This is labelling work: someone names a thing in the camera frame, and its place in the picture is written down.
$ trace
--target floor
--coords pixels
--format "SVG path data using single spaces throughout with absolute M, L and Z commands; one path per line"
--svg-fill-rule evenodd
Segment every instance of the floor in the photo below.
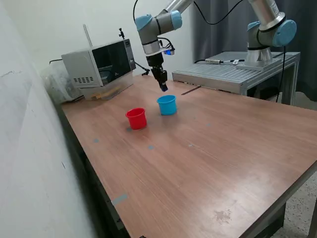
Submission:
M 317 111 L 317 102 L 310 101 L 303 93 L 296 93 L 295 105 Z M 317 172 L 289 199 L 286 206 L 284 227 L 273 238 L 306 238 L 316 197 Z

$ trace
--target microwave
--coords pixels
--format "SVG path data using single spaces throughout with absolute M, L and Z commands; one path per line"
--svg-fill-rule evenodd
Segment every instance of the microwave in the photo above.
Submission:
M 104 87 L 136 68 L 129 39 L 61 57 L 76 88 Z

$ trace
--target plastic cup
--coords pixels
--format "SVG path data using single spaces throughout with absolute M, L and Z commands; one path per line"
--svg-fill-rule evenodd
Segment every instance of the plastic cup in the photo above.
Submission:
M 125 116 L 129 119 L 131 129 L 133 130 L 140 130 L 147 126 L 144 108 L 132 109 Z
M 174 95 L 160 97 L 157 102 L 161 115 L 170 116 L 177 112 L 176 97 Z

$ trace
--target plastic bag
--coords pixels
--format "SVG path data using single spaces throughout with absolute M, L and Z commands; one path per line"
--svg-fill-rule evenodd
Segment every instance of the plastic bag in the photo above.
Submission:
M 83 95 L 73 86 L 62 60 L 52 62 L 41 72 L 41 77 L 46 91 L 58 104 L 73 101 Z

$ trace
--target metal bracket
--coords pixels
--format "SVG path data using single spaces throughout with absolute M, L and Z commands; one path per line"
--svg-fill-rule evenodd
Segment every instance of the metal bracket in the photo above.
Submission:
M 265 71 L 270 68 L 273 68 L 274 66 L 277 66 L 281 63 L 282 59 L 273 59 L 273 61 L 267 65 L 264 66 L 247 66 L 244 63 L 238 64 L 236 67 L 237 69 L 248 69 L 248 70 L 255 70 L 255 71 Z

